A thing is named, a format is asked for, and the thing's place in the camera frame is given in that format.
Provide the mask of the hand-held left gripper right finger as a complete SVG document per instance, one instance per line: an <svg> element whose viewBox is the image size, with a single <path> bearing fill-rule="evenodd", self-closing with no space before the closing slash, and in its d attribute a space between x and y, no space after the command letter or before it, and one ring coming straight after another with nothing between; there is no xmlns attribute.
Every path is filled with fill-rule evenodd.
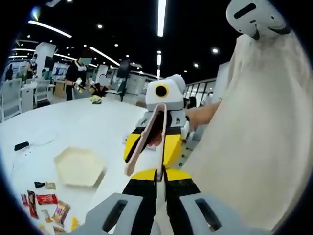
<svg viewBox="0 0 313 235"><path fill-rule="evenodd" d="M243 235L239 216L216 198L200 192L191 176L164 171L166 210L175 235Z"/></svg>

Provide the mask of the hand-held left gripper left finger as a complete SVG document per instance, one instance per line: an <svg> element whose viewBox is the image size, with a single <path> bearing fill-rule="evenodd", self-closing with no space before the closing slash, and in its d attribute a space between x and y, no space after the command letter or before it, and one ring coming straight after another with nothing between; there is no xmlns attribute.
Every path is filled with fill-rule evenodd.
<svg viewBox="0 0 313 235"><path fill-rule="evenodd" d="M86 215L74 235L149 235L156 214L157 170L131 177L122 193L114 193Z"/></svg>

